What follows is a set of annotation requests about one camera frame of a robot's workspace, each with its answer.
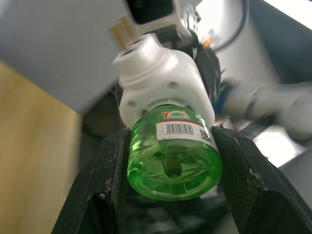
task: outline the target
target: bottle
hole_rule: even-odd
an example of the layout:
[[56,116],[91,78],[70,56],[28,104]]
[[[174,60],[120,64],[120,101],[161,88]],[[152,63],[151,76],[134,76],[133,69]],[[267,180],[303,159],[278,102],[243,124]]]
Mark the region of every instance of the bottle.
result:
[[142,116],[131,135],[128,180],[141,195],[179,201],[220,180],[222,161],[206,121],[191,109],[162,105]]

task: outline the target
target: white connector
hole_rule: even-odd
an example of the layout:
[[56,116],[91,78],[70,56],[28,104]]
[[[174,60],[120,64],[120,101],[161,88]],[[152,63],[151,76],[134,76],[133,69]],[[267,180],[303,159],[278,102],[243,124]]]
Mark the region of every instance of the white connector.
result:
[[214,110],[195,62],[181,51],[162,47],[154,34],[139,37],[113,65],[120,72],[119,112],[127,127],[132,128],[142,112],[163,104],[189,106],[208,125],[214,124]]

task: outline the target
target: gray panel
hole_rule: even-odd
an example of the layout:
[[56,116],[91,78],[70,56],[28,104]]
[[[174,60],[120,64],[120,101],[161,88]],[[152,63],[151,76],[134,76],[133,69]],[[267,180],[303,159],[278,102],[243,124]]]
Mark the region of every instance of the gray panel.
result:
[[83,113],[117,79],[107,30],[121,0],[0,0],[0,56]]

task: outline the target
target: green liquid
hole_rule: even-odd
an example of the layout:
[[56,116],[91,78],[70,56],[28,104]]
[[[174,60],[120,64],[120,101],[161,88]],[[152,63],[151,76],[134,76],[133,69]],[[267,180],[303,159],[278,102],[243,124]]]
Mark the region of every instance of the green liquid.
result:
[[[163,113],[173,114],[166,118]],[[157,107],[135,124],[130,143],[128,180],[138,193],[151,199],[178,201],[200,196],[214,187],[222,175],[219,153],[211,145],[193,139],[157,139],[156,124],[175,123],[172,121],[197,123],[212,137],[201,116],[173,105]],[[183,136],[183,132],[185,135],[199,134],[200,137],[197,130],[185,127],[184,130],[164,129],[178,131],[170,136]]]

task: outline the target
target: gray wall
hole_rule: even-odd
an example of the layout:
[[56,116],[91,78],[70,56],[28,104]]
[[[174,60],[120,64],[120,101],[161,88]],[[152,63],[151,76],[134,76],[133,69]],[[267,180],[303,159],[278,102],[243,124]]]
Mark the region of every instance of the gray wall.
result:
[[[221,36],[240,19],[240,0],[224,0]],[[118,49],[108,28],[126,15],[122,0],[0,0],[0,57],[60,101],[84,113],[117,78]],[[218,54],[229,76],[274,79],[252,26]]]

